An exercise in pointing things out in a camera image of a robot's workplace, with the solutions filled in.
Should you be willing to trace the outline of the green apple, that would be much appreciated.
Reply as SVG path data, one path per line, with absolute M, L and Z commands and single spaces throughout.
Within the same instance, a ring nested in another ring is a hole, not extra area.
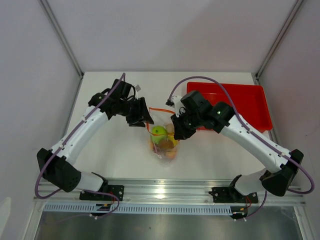
M 167 130 L 161 126 L 156 125 L 151 129 L 151 140 L 154 144 L 159 144 L 163 139 L 167 137 Z

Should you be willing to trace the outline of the clear orange-zip bag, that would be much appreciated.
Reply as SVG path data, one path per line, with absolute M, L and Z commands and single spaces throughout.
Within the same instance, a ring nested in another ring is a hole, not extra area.
M 163 164 L 171 163 L 177 156 L 180 142 L 174 138 L 175 129 L 171 119 L 175 113 L 163 108 L 149 108 L 153 123 L 146 124 L 149 134 L 148 145 L 150 150 Z

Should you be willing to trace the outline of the pink peach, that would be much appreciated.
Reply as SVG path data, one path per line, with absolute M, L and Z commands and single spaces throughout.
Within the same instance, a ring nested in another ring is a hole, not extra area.
M 175 159 L 176 155 L 177 155 L 176 149 L 171 149 L 165 152 L 165 157 L 170 160 Z

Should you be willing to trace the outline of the garlic bulb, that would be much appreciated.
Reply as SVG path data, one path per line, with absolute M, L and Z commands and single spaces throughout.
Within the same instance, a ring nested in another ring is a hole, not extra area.
M 174 133 L 175 131 L 174 125 L 172 123 L 167 124 L 165 128 L 168 133 Z

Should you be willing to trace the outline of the yellow pear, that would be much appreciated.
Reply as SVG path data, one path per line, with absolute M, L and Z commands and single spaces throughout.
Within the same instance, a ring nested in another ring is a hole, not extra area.
M 175 147 L 178 145 L 178 143 L 179 143 L 179 141 L 176 140 L 173 135 L 169 135 L 169 136 L 168 136 L 168 139 L 173 143 L 173 147 L 174 147 L 174 148 L 175 148 Z

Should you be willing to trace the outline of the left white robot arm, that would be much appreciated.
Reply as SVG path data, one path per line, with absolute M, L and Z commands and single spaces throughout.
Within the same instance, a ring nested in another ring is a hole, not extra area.
M 39 192 L 41 179 L 66 193 L 75 189 L 90 191 L 97 200 L 108 196 L 105 178 L 92 172 L 77 170 L 74 164 L 83 148 L 94 134 L 112 117 L 123 116 L 130 127 L 142 127 L 154 121 L 149 114 L 144 97 L 137 97 L 138 88 L 124 80 L 115 79 L 112 87 L 91 97 L 80 121 L 69 133 L 50 149 L 41 148 L 37 155 L 39 176 L 35 193 Z

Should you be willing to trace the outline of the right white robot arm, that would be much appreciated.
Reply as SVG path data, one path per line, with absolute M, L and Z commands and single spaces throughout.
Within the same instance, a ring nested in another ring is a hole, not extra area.
M 233 140 L 258 159 L 264 168 L 249 175 L 236 176 L 229 185 L 228 196 L 239 202 L 247 195 L 267 191 L 282 197 L 288 191 L 298 172 L 297 165 L 304 155 L 299 150 L 283 148 L 236 114 L 226 102 L 212 105 L 199 91 L 191 91 L 185 96 L 172 96 L 168 103 L 174 107 L 171 120 L 174 138 L 186 140 L 204 127 Z

